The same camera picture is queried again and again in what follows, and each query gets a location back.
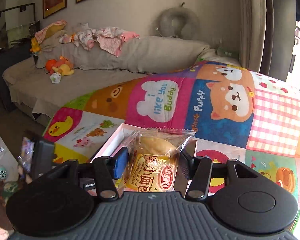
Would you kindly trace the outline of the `pink cardboard box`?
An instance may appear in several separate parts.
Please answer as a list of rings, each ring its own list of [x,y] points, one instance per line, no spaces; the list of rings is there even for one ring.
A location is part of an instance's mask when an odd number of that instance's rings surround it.
[[[105,157],[119,194],[173,191],[179,158],[186,145],[196,145],[195,131],[140,128],[121,124],[94,159]]]

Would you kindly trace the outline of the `bread bun red label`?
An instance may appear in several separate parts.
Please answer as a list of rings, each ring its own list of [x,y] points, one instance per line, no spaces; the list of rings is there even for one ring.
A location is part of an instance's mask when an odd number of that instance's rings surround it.
[[[126,138],[128,164],[119,189],[132,192],[173,190],[179,156],[195,131],[188,129],[143,129]]]

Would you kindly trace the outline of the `colourful cartoon play mat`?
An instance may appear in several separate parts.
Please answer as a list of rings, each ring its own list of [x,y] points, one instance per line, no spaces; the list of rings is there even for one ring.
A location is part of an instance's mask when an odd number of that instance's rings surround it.
[[[71,100],[44,137],[56,144],[55,162],[86,161],[122,124],[193,130],[196,155],[236,158],[300,203],[300,92],[283,81],[200,61]]]

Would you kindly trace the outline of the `small white plush toy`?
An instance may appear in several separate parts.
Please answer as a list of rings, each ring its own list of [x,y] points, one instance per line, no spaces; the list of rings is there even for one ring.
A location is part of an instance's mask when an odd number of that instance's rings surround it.
[[[51,83],[59,84],[62,79],[62,75],[60,73],[53,73],[50,75]]]

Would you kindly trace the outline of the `orange yellow plush toy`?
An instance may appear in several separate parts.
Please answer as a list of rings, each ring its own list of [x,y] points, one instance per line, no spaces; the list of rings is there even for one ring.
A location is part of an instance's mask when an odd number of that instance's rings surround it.
[[[74,65],[63,56],[60,56],[59,60],[48,60],[45,64],[45,70],[50,75],[59,73],[61,76],[70,76],[75,72]]]

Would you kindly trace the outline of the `pink baby clothes pile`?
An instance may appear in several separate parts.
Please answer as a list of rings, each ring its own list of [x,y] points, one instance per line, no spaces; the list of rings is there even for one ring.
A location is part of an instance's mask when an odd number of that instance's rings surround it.
[[[58,44],[69,43],[73,43],[76,47],[82,46],[83,49],[90,51],[95,43],[98,43],[102,50],[119,57],[122,53],[122,46],[126,42],[140,37],[133,31],[126,31],[117,27],[92,29],[89,28],[88,24],[82,25],[79,31],[69,34],[65,30],[66,25],[66,21],[60,20],[36,32],[31,38],[30,52],[34,54],[41,50],[50,52]]]

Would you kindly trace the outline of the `dark side table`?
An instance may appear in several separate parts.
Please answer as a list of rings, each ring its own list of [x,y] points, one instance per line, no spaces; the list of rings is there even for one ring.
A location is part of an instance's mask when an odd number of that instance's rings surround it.
[[[27,3],[0,11],[0,98],[7,111],[15,109],[2,77],[5,70],[32,56],[31,38],[39,30],[36,4]]]

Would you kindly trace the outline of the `grey neck pillow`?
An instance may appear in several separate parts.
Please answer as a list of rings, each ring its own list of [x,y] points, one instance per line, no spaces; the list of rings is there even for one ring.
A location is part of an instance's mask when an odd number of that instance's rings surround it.
[[[155,30],[161,37],[197,40],[200,33],[199,18],[183,2],[164,10],[157,19]]]

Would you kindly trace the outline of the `beige curtain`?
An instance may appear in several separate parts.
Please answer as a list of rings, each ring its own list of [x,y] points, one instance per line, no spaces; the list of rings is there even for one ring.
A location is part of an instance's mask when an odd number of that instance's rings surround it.
[[[240,0],[240,4],[241,66],[286,81],[294,45],[296,0]]]

